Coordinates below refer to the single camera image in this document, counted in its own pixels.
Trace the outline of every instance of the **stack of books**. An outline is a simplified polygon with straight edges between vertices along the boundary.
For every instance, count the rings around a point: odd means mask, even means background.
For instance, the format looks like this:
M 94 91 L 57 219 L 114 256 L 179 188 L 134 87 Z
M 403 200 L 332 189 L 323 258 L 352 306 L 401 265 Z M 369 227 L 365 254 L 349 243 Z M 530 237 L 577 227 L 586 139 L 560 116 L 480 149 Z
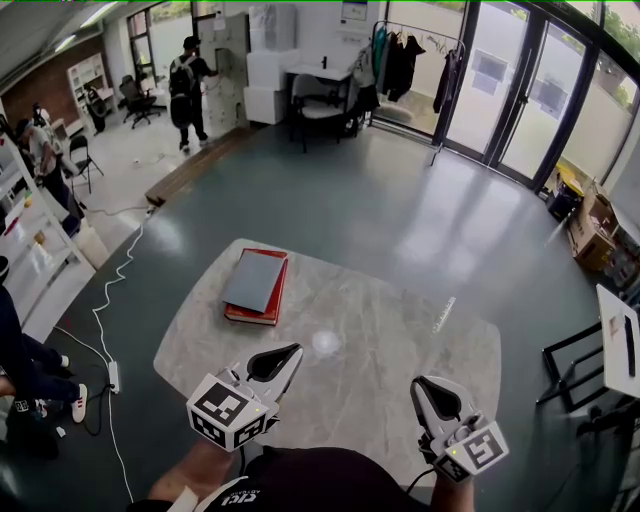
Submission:
M 287 264 L 286 252 L 244 249 L 222 293 L 227 304 L 224 315 L 239 322 L 276 325 Z

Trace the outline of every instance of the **white cable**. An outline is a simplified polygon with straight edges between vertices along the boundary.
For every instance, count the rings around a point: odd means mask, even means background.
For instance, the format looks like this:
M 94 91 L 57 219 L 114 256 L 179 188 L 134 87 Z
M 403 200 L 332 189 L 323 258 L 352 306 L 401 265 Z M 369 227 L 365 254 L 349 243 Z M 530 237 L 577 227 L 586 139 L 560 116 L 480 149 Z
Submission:
M 78 338 L 76 338 L 73 334 L 71 334 L 70 332 L 65 331 L 62 327 L 58 327 L 57 325 L 53 327 L 54 329 L 58 329 L 60 332 L 65 333 L 67 336 L 69 336 L 69 338 L 73 339 L 76 343 L 80 343 L 80 345 L 82 345 L 83 347 L 88 348 L 89 350 L 91 350 L 92 352 L 95 352 L 98 357 L 100 357 L 100 359 L 102 359 L 104 361 L 104 367 L 107 369 L 107 372 L 109 372 L 109 364 L 107 363 L 107 360 L 104 358 L 104 356 L 98 352 L 95 348 L 87 345 L 86 343 L 82 343 Z
M 133 494 L 131 494 L 131 488 L 129 487 L 129 480 L 127 480 L 127 468 L 124 467 L 124 461 L 120 456 L 120 450 L 118 450 L 118 443 L 116 443 L 116 435 L 113 433 L 113 414 L 111 413 L 111 392 L 109 392 L 109 429 L 111 430 L 111 439 L 113 439 L 113 447 L 116 449 L 116 455 L 122 466 L 122 476 L 124 477 L 124 485 L 127 486 L 127 492 L 129 493 L 129 499 L 133 503 Z
M 109 281 L 104 285 L 104 296 L 107 298 L 107 302 L 104 305 L 100 306 L 99 308 L 95 308 L 91 310 L 93 311 L 93 315 L 96 317 L 96 321 L 98 322 L 98 326 L 100 327 L 100 342 L 102 343 L 102 349 L 104 350 L 104 353 L 107 354 L 107 357 L 111 362 L 114 362 L 115 360 L 113 359 L 113 357 L 111 357 L 111 354 L 107 350 L 107 346 L 104 343 L 104 329 L 102 328 L 102 323 L 100 322 L 100 317 L 98 316 L 98 313 L 104 309 L 107 309 L 109 307 L 109 304 L 111 304 L 111 299 L 109 298 L 109 286 L 115 283 L 119 283 L 120 281 L 124 281 L 126 279 L 126 277 L 124 277 L 120 273 L 120 271 L 133 261 L 133 256 L 131 256 L 131 251 L 136 246 L 136 244 L 138 243 L 138 240 L 140 240 L 143 233 L 144 233 L 144 224 L 140 224 L 140 233 L 138 233 L 138 236 L 131 244 L 131 247 L 129 247 L 129 249 L 127 250 L 127 258 L 129 259 L 116 269 L 116 274 L 118 275 L 118 279 Z
M 138 240 L 140 240 L 140 238 L 142 237 L 143 233 L 144 233 L 144 224 L 140 224 L 140 233 L 138 233 L 138 236 L 136 237 L 136 239 L 131 244 L 131 247 L 129 247 L 129 249 L 127 249 L 127 258 L 129 258 L 129 259 L 127 261 L 125 261 L 122 265 L 120 265 L 116 269 L 116 274 L 118 275 L 118 279 L 114 279 L 113 281 L 109 281 L 108 283 L 106 283 L 104 285 L 104 295 L 107 298 L 106 304 L 104 304 L 103 306 L 100 306 L 99 308 L 95 308 L 95 309 L 91 310 L 91 311 L 93 311 L 93 315 L 96 317 L 96 321 L 98 322 L 98 325 L 100 326 L 100 342 L 102 343 L 102 348 L 104 349 L 104 353 L 107 354 L 107 356 L 109 357 L 111 362 L 114 362 L 114 359 L 113 359 L 113 357 L 111 357 L 111 354 L 107 350 L 107 347 L 106 347 L 106 345 L 104 343 L 104 329 L 102 328 L 102 324 L 100 323 L 100 318 L 98 317 L 98 312 L 103 311 L 104 309 L 106 309 L 109 306 L 109 304 L 111 304 L 111 299 L 109 298 L 109 291 L 108 291 L 109 285 L 115 284 L 115 283 L 119 283 L 120 281 L 124 281 L 126 279 L 126 277 L 123 276 L 120 273 L 120 271 L 124 267 L 126 267 L 129 263 L 131 263 L 133 261 L 133 256 L 131 256 L 131 251 L 136 246 L 136 244 L 138 243 Z M 83 347 L 88 348 L 92 352 L 95 352 L 96 354 L 98 354 L 98 356 L 100 356 L 100 359 L 102 359 L 102 361 L 104 361 L 104 365 L 107 368 L 107 372 L 109 371 L 109 364 L 107 363 L 107 360 L 103 357 L 103 355 L 100 352 L 98 352 L 93 347 L 87 345 L 86 343 L 82 343 L 73 334 L 65 331 L 61 327 L 58 327 L 56 325 L 55 328 L 58 329 L 60 332 L 63 332 L 64 334 L 69 336 L 74 341 L 78 342 Z M 114 449 L 116 451 L 116 455 L 118 456 L 118 460 L 120 461 L 120 466 L 122 466 L 122 476 L 124 478 L 124 485 L 127 487 L 127 492 L 129 493 L 129 499 L 131 500 L 131 503 L 133 503 L 133 494 L 131 493 L 131 488 L 129 487 L 129 480 L 127 479 L 127 468 L 125 467 L 124 461 L 122 460 L 122 456 L 120 455 L 120 450 L 118 450 L 118 443 L 116 442 L 116 435 L 115 435 L 114 430 L 113 430 L 113 413 L 111 411 L 111 394 L 112 393 L 109 392 L 109 397 L 108 397 L 108 403 L 109 403 L 109 430 L 111 430 L 111 439 L 113 440 L 113 447 L 114 447 Z

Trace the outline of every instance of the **clothing rack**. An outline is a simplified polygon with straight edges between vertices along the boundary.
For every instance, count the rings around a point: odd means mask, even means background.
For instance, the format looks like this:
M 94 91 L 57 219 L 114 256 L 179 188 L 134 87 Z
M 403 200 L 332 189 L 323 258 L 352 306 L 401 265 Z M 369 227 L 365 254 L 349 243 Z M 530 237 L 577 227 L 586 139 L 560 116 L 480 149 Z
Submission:
M 453 37 L 453 36 L 449 36 L 446 34 L 442 34 L 441 32 L 436 32 L 435 30 L 429 30 L 426 28 L 420 28 L 420 27 L 415 27 L 412 25 L 405 25 L 403 23 L 396 23 L 393 21 L 388 21 L 388 20 L 379 20 L 376 21 L 373 25 L 373 30 L 371 33 L 371 51 L 373 52 L 374 48 L 375 48 L 375 41 L 376 41 L 376 34 L 378 32 L 378 29 L 384 25 L 385 28 L 387 29 L 387 34 L 389 33 L 389 26 L 391 25 L 391 28 L 393 29 L 393 27 L 399 27 L 399 30 L 396 31 L 404 31 L 404 29 L 410 30 L 410 31 L 418 31 L 421 33 L 427 33 L 427 34 L 432 34 L 438 37 L 443 37 L 448 41 L 455 41 L 455 48 L 451 48 L 451 49 L 447 49 L 447 52 L 450 50 L 455 50 L 455 55 L 456 55 L 456 61 L 459 63 L 460 61 L 462 61 L 467 53 L 467 47 L 465 46 L 464 42 L 457 37 Z M 460 84 L 461 84 L 461 79 L 462 79 L 462 75 L 463 73 L 458 72 L 455 82 L 454 82 L 454 98 L 457 96 L 459 90 L 460 90 Z M 428 135 L 429 137 L 431 137 L 431 143 L 427 144 L 428 146 L 430 146 L 431 148 L 433 148 L 434 153 L 433 153 L 433 158 L 431 160 L 431 165 L 433 164 L 433 161 L 435 160 L 436 155 L 440 152 L 440 150 L 442 149 L 443 143 L 444 143 L 444 134 L 446 132 L 446 127 L 449 126 L 449 123 L 451 122 L 451 118 L 453 117 L 453 103 L 454 101 L 449 101 L 447 102 L 441 112 L 440 112 L 440 117 L 438 118 L 438 123 L 436 125 L 436 129 L 434 130 L 434 134 L 433 135 Z M 369 119 L 369 126 L 371 126 L 371 123 L 373 122 L 373 115 L 371 116 L 371 118 Z M 393 121 L 390 124 L 397 124 L 399 127 L 402 126 L 402 123 L 394 123 Z M 407 130 L 409 132 L 414 132 L 415 134 L 421 134 L 424 135 L 424 132 L 420 132 L 419 130 L 412 128 L 412 127 L 408 127 L 408 126 L 404 126 L 402 129 L 398 130 Z

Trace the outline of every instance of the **white sneaker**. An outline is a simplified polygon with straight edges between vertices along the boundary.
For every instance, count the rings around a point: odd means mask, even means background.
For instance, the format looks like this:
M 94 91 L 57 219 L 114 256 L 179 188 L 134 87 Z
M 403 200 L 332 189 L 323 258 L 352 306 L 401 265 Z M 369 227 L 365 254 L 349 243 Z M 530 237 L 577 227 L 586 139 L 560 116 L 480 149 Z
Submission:
M 71 404 L 71 416 L 75 423 L 82 423 L 87 414 L 87 386 L 79 384 L 80 398 Z

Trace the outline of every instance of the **red book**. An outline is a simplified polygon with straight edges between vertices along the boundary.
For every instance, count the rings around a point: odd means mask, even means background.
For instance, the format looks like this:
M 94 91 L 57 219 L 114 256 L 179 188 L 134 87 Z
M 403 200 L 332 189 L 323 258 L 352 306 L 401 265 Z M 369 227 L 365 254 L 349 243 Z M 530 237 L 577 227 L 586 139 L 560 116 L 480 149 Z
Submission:
M 257 252 L 259 254 L 266 254 L 268 256 L 274 256 L 275 258 L 282 258 L 284 263 L 282 264 L 282 270 L 278 276 L 271 298 L 267 304 L 267 309 L 264 313 L 253 311 L 251 309 L 241 308 L 234 306 L 233 304 L 227 304 L 224 308 L 224 316 L 229 320 L 237 320 L 239 322 L 250 322 L 254 324 L 266 324 L 276 325 L 278 323 L 278 316 L 280 316 L 280 301 L 282 300 L 282 290 L 284 289 L 284 278 L 287 275 L 287 253 L 282 251 L 267 251 L 265 249 L 244 249 L 244 251 Z

